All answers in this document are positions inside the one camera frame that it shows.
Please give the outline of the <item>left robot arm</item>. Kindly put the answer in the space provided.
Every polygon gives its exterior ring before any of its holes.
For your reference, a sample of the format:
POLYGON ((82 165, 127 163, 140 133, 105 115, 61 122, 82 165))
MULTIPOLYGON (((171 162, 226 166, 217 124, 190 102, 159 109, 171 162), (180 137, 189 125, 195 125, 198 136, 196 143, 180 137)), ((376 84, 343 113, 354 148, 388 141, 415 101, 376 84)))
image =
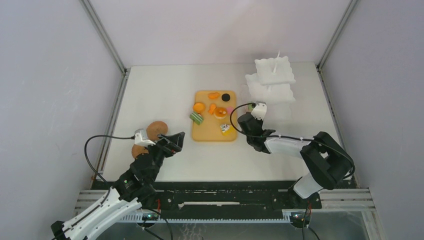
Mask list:
POLYGON ((174 135, 158 134, 158 140, 148 138, 145 129, 135 131, 131 139, 137 146, 147 148, 139 154, 96 202, 68 221, 51 225, 55 240, 95 240, 100 234, 128 213, 149 209, 156 203, 153 183, 164 159, 182 151, 185 132, 174 135))

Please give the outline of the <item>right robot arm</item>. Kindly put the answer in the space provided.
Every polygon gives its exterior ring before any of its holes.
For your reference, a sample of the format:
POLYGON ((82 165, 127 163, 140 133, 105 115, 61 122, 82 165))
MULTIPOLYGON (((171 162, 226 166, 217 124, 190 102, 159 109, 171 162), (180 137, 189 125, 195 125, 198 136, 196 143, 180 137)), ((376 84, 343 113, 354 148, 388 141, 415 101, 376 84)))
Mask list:
POLYGON ((321 190, 333 190, 356 169, 352 158, 327 132, 320 131, 311 139, 281 135, 273 129, 263 129, 263 121, 249 112, 237 122, 247 143, 256 151, 303 160, 308 174, 289 188, 289 203, 295 208, 302 208, 309 197, 321 190))

